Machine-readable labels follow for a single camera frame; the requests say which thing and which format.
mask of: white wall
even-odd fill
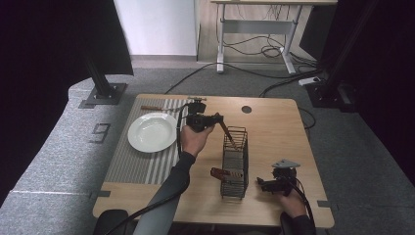
[[[195,0],[115,0],[115,7],[130,55],[197,55]]]

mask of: human arm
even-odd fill
[[[160,189],[150,201],[149,205],[163,200],[187,186],[189,180],[189,170],[195,162],[196,157],[205,146],[208,135],[213,131],[213,126],[200,133],[194,132],[189,126],[185,125],[181,131],[181,143],[183,152],[176,166],[171,170],[170,175],[161,185]],[[134,234],[154,235],[167,234],[171,222],[177,210],[180,196],[172,199],[168,203],[159,206],[152,211],[143,214],[134,230]]]

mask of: wire basket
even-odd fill
[[[228,126],[228,129],[233,141],[225,134],[222,169],[232,174],[221,181],[220,195],[242,199],[248,188],[248,133],[244,127]]]

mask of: wooden table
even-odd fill
[[[219,46],[217,52],[217,72],[223,73],[224,58],[224,33],[253,33],[253,34],[284,34],[286,35],[285,45],[281,47],[281,55],[289,73],[296,73],[290,56],[290,47],[293,42],[297,24],[303,5],[335,5],[337,0],[210,0],[212,3],[221,6],[221,19],[219,28]],[[226,20],[226,5],[297,5],[294,19],[289,21],[246,21]]]
[[[300,164],[298,179],[302,182],[311,204],[317,227],[334,225],[330,208],[321,208],[317,202],[326,202],[326,194],[315,160],[305,135],[296,102],[289,99],[206,97],[205,115],[219,112],[225,124],[243,126],[249,140],[249,186],[245,198],[223,198],[220,196],[220,181],[209,175],[212,167],[221,168],[223,130],[218,125],[209,136],[205,148],[192,166],[191,183],[181,196],[174,221],[213,224],[280,225],[281,206],[270,193],[262,192],[256,178],[272,180],[274,163],[287,159]],[[187,96],[139,95],[136,103],[147,99],[186,100]],[[252,112],[245,114],[242,107],[249,106]],[[136,119],[132,114],[129,121]],[[125,138],[124,128],[120,141]],[[115,165],[113,159],[110,168]],[[102,191],[110,195],[99,197],[93,213],[123,209],[132,214],[147,206],[160,184],[148,183],[103,183]]]

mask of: small hole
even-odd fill
[[[242,112],[244,112],[245,114],[249,114],[252,111],[253,111],[253,109],[251,109],[251,107],[249,107],[249,106],[242,107]]]

